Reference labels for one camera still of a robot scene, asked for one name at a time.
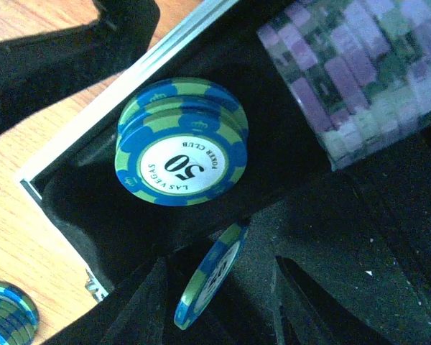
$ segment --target crown emblem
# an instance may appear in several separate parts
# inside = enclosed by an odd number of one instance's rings
[[[208,128],[208,124],[206,124],[203,121],[194,121],[194,122],[191,123],[191,126],[194,127],[194,128],[196,128],[196,129],[199,129],[199,130],[203,130],[203,129],[207,129]]]
[[[153,95],[153,97],[150,98],[150,102],[155,102],[160,99],[166,98],[166,94],[164,93],[156,93]]]
[[[131,187],[136,185],[136,180],[134,178],[125,178],[124,182]]]

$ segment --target wooden table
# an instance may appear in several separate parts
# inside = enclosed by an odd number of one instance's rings
[[[156,0],[161,19],[152,44],[200,0]],[[86,24],[97,17],[91,0],[0,0],[0,41]],[[0,280],[36,302],[39,344],[96,303],[85,290],[85,264],[14,182],[16,171],[113,80],[111,77],[32,115],[0,136]]]

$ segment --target stack of poker chips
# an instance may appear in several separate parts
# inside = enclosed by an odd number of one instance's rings
[[[142,89],[121,114],[116,174],[150,203],[204,203],[243,175],[248,131],[243,107],[223,86],[199,78],[162,80]]]
[[[431,0],[299,0],[257,34],[335,169],[431,125]]]

